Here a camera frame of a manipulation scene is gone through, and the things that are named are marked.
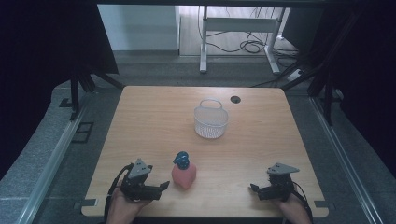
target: white metal stand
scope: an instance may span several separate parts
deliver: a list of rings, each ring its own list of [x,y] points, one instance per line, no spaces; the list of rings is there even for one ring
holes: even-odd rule
[[[202,26],[202,45],[200,72],[206,72],[206,32],[207,31],[229,31],[229,32],[254,32],[254,33],[272,33],[268,45],[264,47],[265,54],[271,65],[274,74],[278,74],[279,67],[273,55],[274,44],[280,24],[282,23],[285,8],[276,19],[240,19],[240,18],[208,18],[207,6],[204,6],[204,17]]]

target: wooden table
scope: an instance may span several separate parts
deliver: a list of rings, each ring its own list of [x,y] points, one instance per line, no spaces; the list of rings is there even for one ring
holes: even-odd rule
[[[241,102],[231,102],[239,96]],[[221,100],[229,124],[218,139],[194,130],[193,110],[206,97]],[[188,190],[172,181],[172,163],[185,150],[197,166]],[[269,186],[268,167],[281,162],[300,169],[291,178],[308,197],[314,217],[328,215],[311,162],[281,89],[210,87],[125,87],[107,134],[86,199],[86,216],[102,216],[107,191],[121,168],[141,158],[153,165],[146,185],[169,188],[141,217],[281,217],[267,201],[259,201],[250,183]]]

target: wooden floor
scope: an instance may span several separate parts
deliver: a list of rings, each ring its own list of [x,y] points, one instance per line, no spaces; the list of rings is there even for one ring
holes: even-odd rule
[[[200,46],[202,42],[202,17],[204,15],[204,7],[190,7],[180,6],[180,55],[182,56],[197,56],[200,55]],[[277,18],[280,14],[281,8],[273,7],[209,7],[207,9],[207,17],[222,17],[222,18]],[[283,31],[284,24],[289,15],[289,9],[286,9],[283,17],[283,22],[279,30],[279,34]],[[207,46],[208,55],[264,55],[263,45],[255,47],[253,45],[247,45],[247,50],[240,49],[241,43],[247,41],[248,33],[229,32],[225,34],[213,35],[218,32],[207,32],[209,36],[206,40],[207,43],[211,43],[219,46]],[[271,34],[267,33],[253,33],[254,36],[250,36],[248,40],[260,40],[263,44],[266,40],[269,41]],[[286,39],[277,39],[275,48],[278,49],[294,49],[294,46],[290,44]]]

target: table hole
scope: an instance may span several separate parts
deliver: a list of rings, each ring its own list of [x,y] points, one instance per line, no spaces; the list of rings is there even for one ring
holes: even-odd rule
[[[234,104],[239,104],[241,102],[241,98],[239,98],[239,96],[232,96],[230,100]]]

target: basket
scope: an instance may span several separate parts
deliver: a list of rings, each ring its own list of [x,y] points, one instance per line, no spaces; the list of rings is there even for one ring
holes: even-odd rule
[[[205,101],[219,103],[219,107],[203,106]],[[224,134],[228,123],[228,113],[219,100],[206,98],[194,109],[195,131],[204,138],[218,138]]]

